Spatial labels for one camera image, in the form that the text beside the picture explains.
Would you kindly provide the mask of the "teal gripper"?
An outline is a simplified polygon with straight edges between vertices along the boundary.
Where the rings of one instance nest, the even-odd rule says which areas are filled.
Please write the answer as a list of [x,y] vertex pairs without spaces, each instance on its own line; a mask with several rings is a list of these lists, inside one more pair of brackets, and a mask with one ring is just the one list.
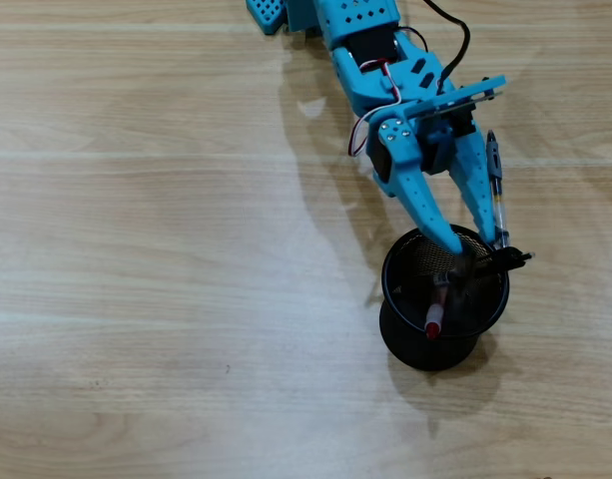
[[389,107],[369,117],[367,155],[374,178],[397,198],[429,240],[462,254],[459,236],[443,217],[424,175],[447,172],[472,214],[479,236],[495,241],[486,146],[471,107],[414,112]]

